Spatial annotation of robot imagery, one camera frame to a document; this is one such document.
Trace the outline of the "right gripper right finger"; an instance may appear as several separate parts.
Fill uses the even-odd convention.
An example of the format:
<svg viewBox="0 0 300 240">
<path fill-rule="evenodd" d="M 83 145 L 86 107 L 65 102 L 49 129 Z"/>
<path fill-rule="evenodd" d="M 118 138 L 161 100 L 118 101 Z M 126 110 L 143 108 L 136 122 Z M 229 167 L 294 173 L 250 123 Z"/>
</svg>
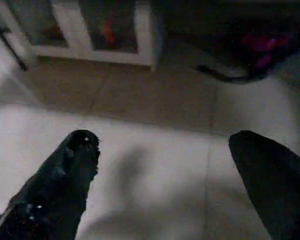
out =
<svg viewBox="0 0 300 240">
<path fill-rule="evenodd" d="M 300 157 L 250 130 L 228 146 L 248 197 L 273 240 L 300 240 Z"/>
</svg>

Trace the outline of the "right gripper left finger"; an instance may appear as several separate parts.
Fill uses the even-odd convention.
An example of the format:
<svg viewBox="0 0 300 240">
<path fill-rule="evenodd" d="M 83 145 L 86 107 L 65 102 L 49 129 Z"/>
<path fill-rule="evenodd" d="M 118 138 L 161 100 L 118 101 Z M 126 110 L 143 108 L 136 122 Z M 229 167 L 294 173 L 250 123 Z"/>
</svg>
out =
<svg viewBox="0 0 300 240">
<path fill-rule="evenodd" d="M 98 173 L 99 138 L 71 132 L 0 214 L 0 240 L 74 240 Z"/>
</svg>

